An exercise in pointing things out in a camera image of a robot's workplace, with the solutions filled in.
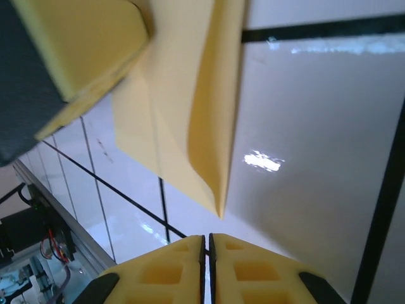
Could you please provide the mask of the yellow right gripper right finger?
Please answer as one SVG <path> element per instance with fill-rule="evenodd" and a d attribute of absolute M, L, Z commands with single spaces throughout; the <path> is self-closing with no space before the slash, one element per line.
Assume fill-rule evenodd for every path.
<path fill-rule="evenodd" d="M 209 235 L 212 303 L 344 303 L 314 268 L 227 234 Z"/>

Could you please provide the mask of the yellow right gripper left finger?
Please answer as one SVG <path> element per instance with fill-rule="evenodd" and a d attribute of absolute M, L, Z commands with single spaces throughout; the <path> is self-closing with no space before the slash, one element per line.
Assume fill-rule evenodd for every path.
<path fill-rule="evenodd" d="M 205 237 L 189 236 L 105 270 L 75 303 L 204 303 Z"/>

